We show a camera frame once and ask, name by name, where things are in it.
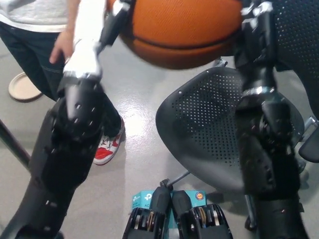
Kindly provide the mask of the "person left hand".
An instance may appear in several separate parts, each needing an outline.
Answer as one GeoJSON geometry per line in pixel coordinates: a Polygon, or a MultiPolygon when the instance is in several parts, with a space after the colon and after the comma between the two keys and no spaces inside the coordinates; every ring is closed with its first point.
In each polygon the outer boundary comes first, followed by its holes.
{"type": "Polygon", "coordinates": [[[74,31],[71,29],[66,29],[58,35],[49,58],[50,63],[56,63],[62,56],[67,61],[72,56],[73,39],[74,31]]]}

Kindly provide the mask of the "robot left white black hand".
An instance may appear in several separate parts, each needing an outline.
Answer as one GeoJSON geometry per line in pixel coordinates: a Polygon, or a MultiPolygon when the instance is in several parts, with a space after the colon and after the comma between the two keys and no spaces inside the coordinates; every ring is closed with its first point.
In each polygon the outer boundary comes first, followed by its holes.
{"type": "Polygon", "coordinates": [[[74,35],[74,52],[64,67],[65,77],[101,78],[99,54],[111,46],[126,24],[133,0],[116,0],[107,10],[107,0],[82,0],[74,35]]]}

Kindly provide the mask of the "robot right black white hand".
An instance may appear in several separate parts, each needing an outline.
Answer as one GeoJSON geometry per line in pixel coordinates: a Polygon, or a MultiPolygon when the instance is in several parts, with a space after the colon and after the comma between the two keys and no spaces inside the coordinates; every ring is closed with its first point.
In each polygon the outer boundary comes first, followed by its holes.
{"type": "Polygon", "coordinates": [[[271,1],[253,0],[242,8],[242,42],[235,66],[242,76],[243,96],[271,93],[277,88],[274,9],[271,1]]]}

